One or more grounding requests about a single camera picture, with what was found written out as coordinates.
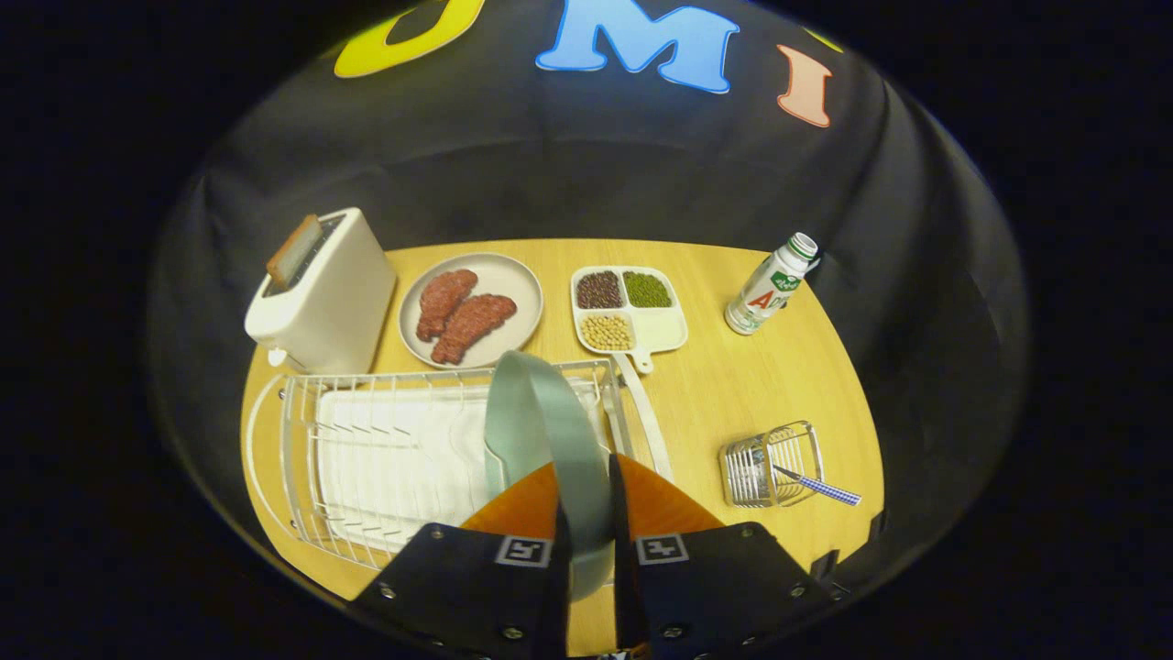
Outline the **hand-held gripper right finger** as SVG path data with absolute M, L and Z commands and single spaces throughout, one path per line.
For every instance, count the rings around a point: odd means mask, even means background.
M 639 656 L 780 656 L 838 594 L 761 523 L 728 525 L 653 469 L 610 456 L 613 606 Z

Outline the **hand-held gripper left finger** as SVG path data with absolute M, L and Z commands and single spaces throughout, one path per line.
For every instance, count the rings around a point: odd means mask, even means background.
M 545 464 L 461 525 L 423 525 L 348 608 L 396 659 L 563 659 L 570 558 Z

